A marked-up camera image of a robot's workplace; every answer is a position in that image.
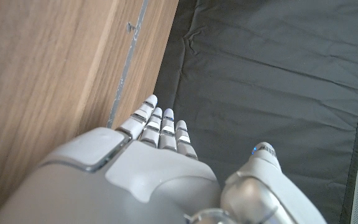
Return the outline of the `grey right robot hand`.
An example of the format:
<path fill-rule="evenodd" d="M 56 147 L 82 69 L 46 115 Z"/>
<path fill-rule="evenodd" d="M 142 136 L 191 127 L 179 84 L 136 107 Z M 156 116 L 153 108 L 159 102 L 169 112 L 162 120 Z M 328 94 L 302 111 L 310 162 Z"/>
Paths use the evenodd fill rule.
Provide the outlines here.
<path fill-rule="evenodd" d="M 324 223 L 258 143 L 220 185 L 187 125 L 150 95 L 116 129 L 95 128 L 49 153 L 0 209 L 0 223 Z"/>

